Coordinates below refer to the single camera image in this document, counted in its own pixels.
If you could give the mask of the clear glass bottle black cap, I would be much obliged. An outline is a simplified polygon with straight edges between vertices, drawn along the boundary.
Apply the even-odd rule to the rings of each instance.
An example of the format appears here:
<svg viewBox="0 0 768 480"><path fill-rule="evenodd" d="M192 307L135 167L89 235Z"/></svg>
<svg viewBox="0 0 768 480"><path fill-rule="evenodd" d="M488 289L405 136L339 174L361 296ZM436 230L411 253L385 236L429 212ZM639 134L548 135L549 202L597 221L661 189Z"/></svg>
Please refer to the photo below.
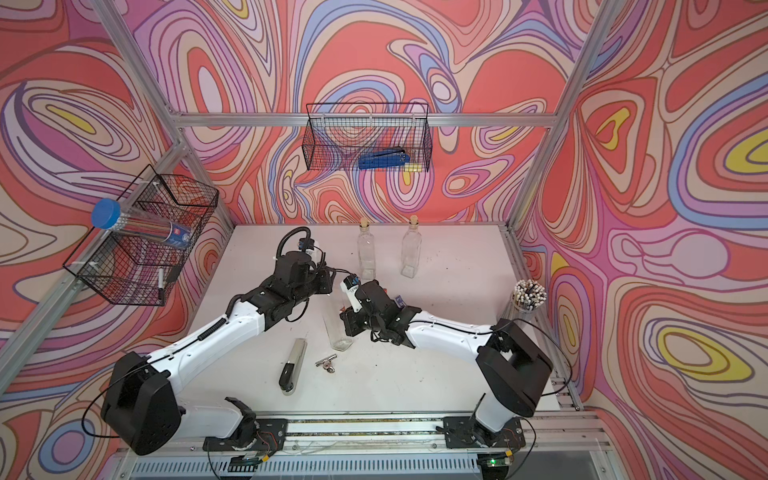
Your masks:
<svg viewBox="0 0 768 480"><path fill-rule="evenodd" d="M341 313L347 307L340 295L325 295L322 303L322 318L331 348L338 352L348 350L353 344L353 338L345 331Z"/></svg>

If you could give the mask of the clear glass bottle cork stopper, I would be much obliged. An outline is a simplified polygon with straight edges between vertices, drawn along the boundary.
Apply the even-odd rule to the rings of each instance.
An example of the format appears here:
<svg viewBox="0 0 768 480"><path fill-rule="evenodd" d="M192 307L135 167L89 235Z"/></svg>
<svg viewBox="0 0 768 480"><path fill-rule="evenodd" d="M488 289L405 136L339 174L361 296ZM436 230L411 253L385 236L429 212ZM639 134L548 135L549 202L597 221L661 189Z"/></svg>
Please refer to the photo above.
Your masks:
<svg viewBox="0 0 768 480"><path fill-rule="evenodd" d="M360 279L362 283L373 280L376 276L375 237L370 231L370 222L363 218L359 224L357 249Z"/></svg>

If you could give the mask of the clear square bottle with cork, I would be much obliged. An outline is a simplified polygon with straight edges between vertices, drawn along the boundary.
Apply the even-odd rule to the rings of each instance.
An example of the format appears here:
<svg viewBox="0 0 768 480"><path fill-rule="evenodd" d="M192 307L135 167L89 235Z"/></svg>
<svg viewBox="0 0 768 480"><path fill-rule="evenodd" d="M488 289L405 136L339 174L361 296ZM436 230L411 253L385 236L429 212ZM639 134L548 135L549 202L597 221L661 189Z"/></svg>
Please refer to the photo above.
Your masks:
<svg viewBox="0 0 768 480"><path fill-rule="evenodd" d="M418 230L419 220L412 215L409 220L408 230L402 239L401 268L400 273L407 278L416 276L422 245L422 235Z"/></svg>

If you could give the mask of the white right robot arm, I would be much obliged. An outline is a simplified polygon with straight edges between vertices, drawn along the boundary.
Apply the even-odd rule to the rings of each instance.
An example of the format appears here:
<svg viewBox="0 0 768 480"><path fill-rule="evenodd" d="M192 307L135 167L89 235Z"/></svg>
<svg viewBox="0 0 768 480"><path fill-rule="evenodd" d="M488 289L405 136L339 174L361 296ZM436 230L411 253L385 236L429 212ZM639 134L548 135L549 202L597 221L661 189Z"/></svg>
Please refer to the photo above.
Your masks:
<svg viewBox="0 0 768 480"><path fill-rule="evenodd" d="M502 318L494 325L444 319L392 299L378 281L363 283L354 274L341 281L340 289L350 303L340 312L348 336L369 331L373 342L433 350L475 363L491 392L474 414L475 424L486 432L501 431L515 416L534 416L553 364L518 319Z"/></svg>

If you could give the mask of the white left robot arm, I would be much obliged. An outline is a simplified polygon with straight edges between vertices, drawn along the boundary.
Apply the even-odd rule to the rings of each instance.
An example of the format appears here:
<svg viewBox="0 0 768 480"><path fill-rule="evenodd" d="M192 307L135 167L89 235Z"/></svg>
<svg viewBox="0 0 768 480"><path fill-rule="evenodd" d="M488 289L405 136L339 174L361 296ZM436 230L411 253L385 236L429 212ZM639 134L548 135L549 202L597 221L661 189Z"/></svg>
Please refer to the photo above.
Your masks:
<svg viewBox="0 0 768 480"><path fill-rule="evenodd" d="M235 397L222 406L186 404L185 387L244 342L286 320L316 294L332 291L335 274L324 254L289 251L253 290L230 299L225 312L181 340L114 365L100 416L137 455L148 455L177 439L204 437L233 450L257 446L255 412Z"/></svg>

